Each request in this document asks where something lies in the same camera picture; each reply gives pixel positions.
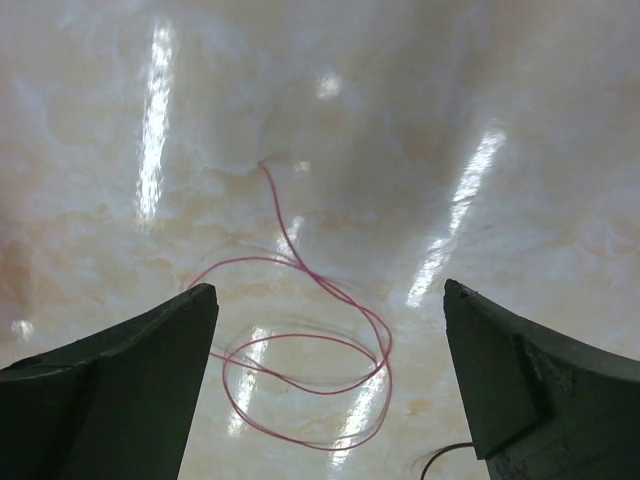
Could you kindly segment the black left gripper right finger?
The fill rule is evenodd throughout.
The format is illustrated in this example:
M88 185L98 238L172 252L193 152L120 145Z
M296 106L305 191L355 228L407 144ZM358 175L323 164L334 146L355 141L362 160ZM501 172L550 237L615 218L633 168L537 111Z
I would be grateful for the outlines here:
M446 334L472 443L493 479L636 479L639 363L449 279Z

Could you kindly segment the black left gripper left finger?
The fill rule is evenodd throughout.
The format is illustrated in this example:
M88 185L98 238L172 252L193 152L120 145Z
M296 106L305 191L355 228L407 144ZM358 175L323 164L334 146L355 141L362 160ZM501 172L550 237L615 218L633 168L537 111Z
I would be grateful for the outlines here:
M3 368L2 478L177 478L218 312L201 283Z

